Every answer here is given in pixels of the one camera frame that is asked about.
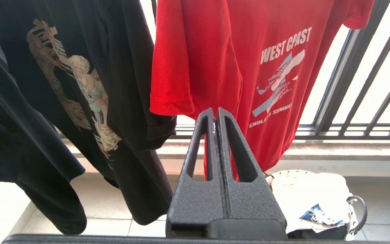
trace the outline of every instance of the t-shirt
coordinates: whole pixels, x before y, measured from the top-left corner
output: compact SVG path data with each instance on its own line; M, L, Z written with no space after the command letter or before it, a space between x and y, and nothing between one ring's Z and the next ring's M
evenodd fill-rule
M194 119L222 107L262 170L291 145L342 24L363 28L371 0L159 1L153 113Z
M0 45L26 100L120 188L133 219L165 214L172 189L155 149L175 116L150 112L140 2L0 0Z
M0 48L0 182L22 188L62 233L80 234L87 217L70 181L85 169L26 102L7 68Z

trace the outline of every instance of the black clothing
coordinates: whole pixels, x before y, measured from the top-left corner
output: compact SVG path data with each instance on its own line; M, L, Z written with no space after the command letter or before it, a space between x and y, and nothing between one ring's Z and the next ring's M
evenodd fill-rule
M157 11L156 0L151 0L151 8L153 9L154 23L156 23L156 11Z
M323 239L323 240L343 240L347 236L347 228L342 225L337 228L323 230L316 233L314 230L294 230L287 234L289 239Z
M165 214L172 190L154 150L176 118L150 113L139 1L0 0L0 45L26 99L119 186L133 219Z
M84 172L7 71L0 49L0 182L14 182L62 232L82 233L84 209L70 180Z

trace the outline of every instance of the graphic print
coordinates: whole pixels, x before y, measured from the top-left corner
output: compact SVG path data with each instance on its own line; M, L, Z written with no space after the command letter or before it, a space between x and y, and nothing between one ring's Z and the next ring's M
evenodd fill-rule
M102 153L108 157L107 152L116 150L121 138L107 125L108 96L96 70L90 72L90 63L85 57L66 56L62 43L54 37L58 34L55 27L49 27L48 23L38 19L35 19L33 24L36 26L26 37L31 53L72 121L81 128L91 129L81 105L65 96L61 83L55 76L55 68L62 69L76 80L93 115L97 132L94 137Z
M302 50L294 57L292 56L292 53L290 53L279 66L279 68L277 68L277 73L267 80L266 86L263 88L257 86L258 94L261 95L269 89L273 91L273 94L269 97L268 100L263 102L260 106L252 111L252 114L255 117L259 116L264 111L269 113L272 106L275 105L287 92L291 90L291 88L288 87L291 82L287 82L285 78L294 67L302 62L304 57L305 50Z
M320 204L316 204L314 207L311 207L311 209L308 210L304 215L302 215L300 219L330 226L337 226L344 222L344 220L342 219L336 220L327 216L326 213L320 207Z

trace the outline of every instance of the metal railing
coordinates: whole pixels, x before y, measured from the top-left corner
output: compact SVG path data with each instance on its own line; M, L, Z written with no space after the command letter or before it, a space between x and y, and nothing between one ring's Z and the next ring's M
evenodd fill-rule
M377 123L390 103L390 91L369 123L351 123L376 75L390 52L390 36L371 69L347 118L342 124L334 124L334 118L342 104L351 82L362 62L365 52L379 27L389 0L376 0L366 28L350 30L344 42L336 66L328 82L311 125L300 125L296 139L300 140L390 140L390 123ZM171 139L190 139L193 125L178 125L177 135Z

